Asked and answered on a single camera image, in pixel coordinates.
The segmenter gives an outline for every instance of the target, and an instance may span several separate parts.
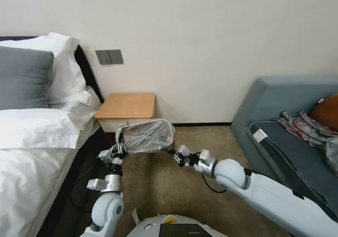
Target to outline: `headboard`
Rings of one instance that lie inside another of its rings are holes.
[[[31,38],[35,38],[35,37],[0,37],[0,41],[23,40],[23,39],[31,39]],[[92,69],[90,68],[90,65],[89,65],[88,60],[85,56],[85,53],[83,52],[80,45],[77,47],[76,51],[74,52],[74,56],[75,56],[76,62],[80,66],[83,77],[86,81],[86,85],[92,87],[92,89],[98,95],[100,102],[103,103],[104,100],[103,100],[103,97],[102,97],[101,92],[99,90],[98,84],[96,83]]]

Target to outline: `wooden tabletop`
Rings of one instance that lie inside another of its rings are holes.
[[[155,116],[153,93],[110,94],[95,114],[96,119],[151,119]]]

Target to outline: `black bed frame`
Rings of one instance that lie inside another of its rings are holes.
[[[0,41],[4,40],[23,40],[31,39],[35,37],[0,37]],[[82,74],[86,81],[87,86],[91,86],[103,103],[103,97],[100,93],[99,87],[94,78],[93,72],[90,68],[88,60],[80,46],[77,47],[74,52],[75,60],[81,68]],[[77,224],[80,220],[82,212],[72,207],[69,203],[69,196],[73,190],[74,183],[87,169],[97,163],[96,156],[102,150],[109,148],[110,145],[104,136],[101,129],[97,130],[85,144],[77,152],[74,161],[67,173],[67,176],[54,200],[52,207],[46,216],[43,225],[40,228],[38,237],[42,236],[60,236],[63,237],[73,236],[76,232]],[[93,175],[95,175],[95,169],[92,174],[86,175],[86,178],[82,180],[82,183],[78,183],[79,192],[73,192],[73,196],[76,198],[77,204],[83,206],[86,203],[87,192],[85,183]]]

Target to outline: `black cable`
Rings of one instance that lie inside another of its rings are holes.
[[[205,184],[208,186],[208,188],[211,189],[213,192],[215,192],[215,193],[224,193],[224,192],[227,191],[227,189],[222,190],[222,191],[214,190],[212,187],[209,186],[209,184],[208,184],[207,181],[205,180],[203,173],[202,173],[202,178],[203,178],[203,181],[205,182]]]
[[[92,166],[90,169],[88,169],[82,176],[80,176],[79,179],[77,179],[77,181],[74,183],[74,185],[73,185],[73,187],[72,187],[72,189],[71,189],[71,191],[70,191],[70,194],[69,194],[69,201],[70,201],[71,205],[74,206],[74,207],[75,207],[76,209],[78,209],[79,211],[85,212],[85,213],[92,213],[92,211],[85,210],[85,209],[83,209],[82,207],[80,207],[80,206],[78,206],[77,204],[75,204],[74,201],[73,201],[73,199],[71,198],[71,193],[73,192],[73,189],[74,189],[75,185],[76,185],[76,184],[77,184],[77,183],[78,183],[78,182],[79,182],[86,174],[88,174],[94,167],[95,167],[95,165]]]

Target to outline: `white bag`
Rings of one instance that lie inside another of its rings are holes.
[[[119,141],[121,133],[129,154],[157,153],[171,149],[175,128],[167,120],[156,118],[120,126],[115,134],[116,142]]]

